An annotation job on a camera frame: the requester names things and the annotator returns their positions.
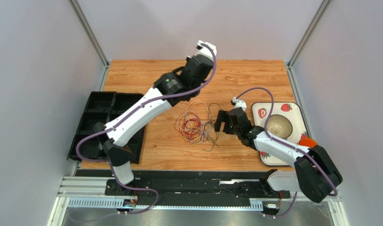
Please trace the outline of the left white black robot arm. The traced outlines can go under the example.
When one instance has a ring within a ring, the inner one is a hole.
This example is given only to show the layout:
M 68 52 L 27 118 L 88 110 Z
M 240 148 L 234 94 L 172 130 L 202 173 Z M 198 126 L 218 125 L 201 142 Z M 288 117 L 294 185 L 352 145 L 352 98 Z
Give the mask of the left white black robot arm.
M 159 114 L 182 101 L 190 101 L 209 84 L 216 69 L 216 54 L 197 53 L 185 66 L 161 75 L 147 93 L 128 110 L 105 125 L 95 125 L 115 178 L 122 185 L 134 180 L 128 141 Z

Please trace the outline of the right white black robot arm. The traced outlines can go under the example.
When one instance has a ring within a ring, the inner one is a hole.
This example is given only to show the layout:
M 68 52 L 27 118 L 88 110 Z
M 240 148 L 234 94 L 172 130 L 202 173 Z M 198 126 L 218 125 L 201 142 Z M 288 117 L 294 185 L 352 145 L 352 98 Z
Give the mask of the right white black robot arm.
M 264 178 L 274 191 L 301 192 L 309 200 L 320 203 L 328 196 L 337 196 L 337 187 L 343 177 L 325 148 L 293 144 L 270 133 L 263 127 L 254 126 L 241 108 L 220 110 L 215 130 L 236 135 L 247 147 L 268 153 L 291 166 L 294 171 L 270 170 Z

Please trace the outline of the strawberry pattern white tray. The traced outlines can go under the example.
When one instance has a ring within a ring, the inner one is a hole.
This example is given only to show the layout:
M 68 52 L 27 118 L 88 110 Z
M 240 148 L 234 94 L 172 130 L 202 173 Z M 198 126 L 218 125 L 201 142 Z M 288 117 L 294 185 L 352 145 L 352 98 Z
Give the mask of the strawberry pattern white tray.
M 256 126 L 263 127 L 268 113 L 270 112 L 270 102 L 256 102 L 252 105 L 252 117 Z M 288 119 L 292 129 L 290 136 L 285 140 L 292 143 L 299 143 L 302 138 L 307 138 L 308 133 L 303 120 L 300 107 L 293 102 L 276 102 L 271 116 L 281 115 Z M 268 153 L 260 153 L 260 161 L 268 167 L 286 167 L 287 164 Z

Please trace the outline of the beige ceramic bowl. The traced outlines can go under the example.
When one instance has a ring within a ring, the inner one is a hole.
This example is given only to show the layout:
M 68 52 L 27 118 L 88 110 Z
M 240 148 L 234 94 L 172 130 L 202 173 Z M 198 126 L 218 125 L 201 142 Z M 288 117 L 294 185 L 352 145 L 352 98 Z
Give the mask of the beige ceramic bowl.
M 285 139 L 293 132 L 291 121 L 283 115 L 272 115 L 267 123 L 267 130 L 273 135 Z

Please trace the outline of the orange plastic cup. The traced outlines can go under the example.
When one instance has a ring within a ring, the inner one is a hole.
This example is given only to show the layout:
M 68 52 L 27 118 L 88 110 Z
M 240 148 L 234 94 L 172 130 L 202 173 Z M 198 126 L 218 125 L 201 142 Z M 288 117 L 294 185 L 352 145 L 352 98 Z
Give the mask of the orange plastic cup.
M 298 144 L 301 146 L 309 147 L 309 148 L 314 148 L 315 146 L 318 145 L 318 143 L 315 140 L 313 140 L 309 137 L 301 138 L 301 140 L 298 142 Z

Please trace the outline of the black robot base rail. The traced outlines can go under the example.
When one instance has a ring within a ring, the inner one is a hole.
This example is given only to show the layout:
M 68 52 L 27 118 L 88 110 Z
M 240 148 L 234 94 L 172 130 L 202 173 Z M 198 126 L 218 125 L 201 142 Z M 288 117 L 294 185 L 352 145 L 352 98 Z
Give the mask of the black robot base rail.
M 251 198 L 274 201 L 292 197 L 290 192 L 276 192 L 264 187 L 265 172 L 249 171 L 182 171 L 135 170 L 128 186 L 151 191 L 131 191 L 120 187 L 108 169 L 80 169 L 76 177 L 105 178 L 103 194 L 109 197 L 137 198 L 138 205 L 149 205 L 155 199 L 160 206 L 244 207 Z

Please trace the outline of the left aluminium frame post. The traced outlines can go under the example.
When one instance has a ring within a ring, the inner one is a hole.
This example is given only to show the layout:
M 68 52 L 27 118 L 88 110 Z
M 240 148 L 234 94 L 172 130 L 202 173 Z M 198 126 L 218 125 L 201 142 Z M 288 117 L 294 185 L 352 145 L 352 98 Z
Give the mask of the left aluminium frame post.
M 100 59 L 102 65 L 105 68 L 108 68 L 110 65 L 109 60 L 107 59 L 101 45 L 99 44 L 97 37 L 95 36 L 93 29 L 91 28 L 85 13 L 82 10 L 82 7 L 78 0 L 68 0 L 71 5 L 80 25 L 82 26 L 86 36 L 88 37 L 94 51 L 96 52 L 98 58 Z

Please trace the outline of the aluminium frame post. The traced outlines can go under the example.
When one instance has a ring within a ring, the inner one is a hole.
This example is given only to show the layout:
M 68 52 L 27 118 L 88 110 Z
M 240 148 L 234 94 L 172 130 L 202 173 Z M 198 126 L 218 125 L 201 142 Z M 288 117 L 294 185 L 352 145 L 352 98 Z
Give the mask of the aluminium frame post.
M 85 13 L 82 10 L 82 7 L 78 0 L 68 0 L 71 5 L 80 25 L 82 26 L 86 36 L 88 37 L 94 51 L 96 52 L 98 58 L 100 59 L 102 65 L 105 68 L 108 68 L 110 65 L 109 60 L 107 59 L 101 45 L 99 44 L 97 37 L 95 36 L 93 29 L 91 28 Z
M 293 68 L 296 62 L 298 61 L 298 58 L 302 54 L 305 46 L 308 44 L 310 38 L 314 34 L 317 26 L 319 25 L 320 21 L 322 20 L 323 16 L 326 14 L 327 9 L 329 8 L 330 4 L 332 3 L 332 0 L 322 0 L 319 8 L 317 9 L 316 13 L 314 14 L 314 17 L 312 18 L 311 22 L 309 23 L 306 31 L 304 32 L 304 35 L 302 36 L 300 42 L 298 43 L 294 53 L 292 54 L 289 62 L 288 67 Z

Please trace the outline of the right aluminium frame post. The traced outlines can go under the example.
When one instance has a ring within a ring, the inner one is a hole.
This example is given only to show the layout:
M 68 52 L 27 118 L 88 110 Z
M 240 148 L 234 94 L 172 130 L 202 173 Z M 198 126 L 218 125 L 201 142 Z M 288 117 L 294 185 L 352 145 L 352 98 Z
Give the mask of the right aluminium frame post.
M 317 9 L 316 13 L 314 14 L 314 17 L 312 18 L 311 22 L 309 23 L 306 31 L 304 32 L 304 35 L 302 36 L 300 42 L 298 43 L 294 53 L 292 54 L 289 62 L 288 67 L 293 68 L 296 62 L 298 61 L 298 58 L 302 54 L 305 46 L 308 44 L 310 38 L 314 34 L 317 26 L 319 25 L 320 21 L 322 20 L 323 16 L 326 14 L 327 9 L 329 8 L 330 4 L 332 3 L 332 0 L 322 0 L 319 8 Z

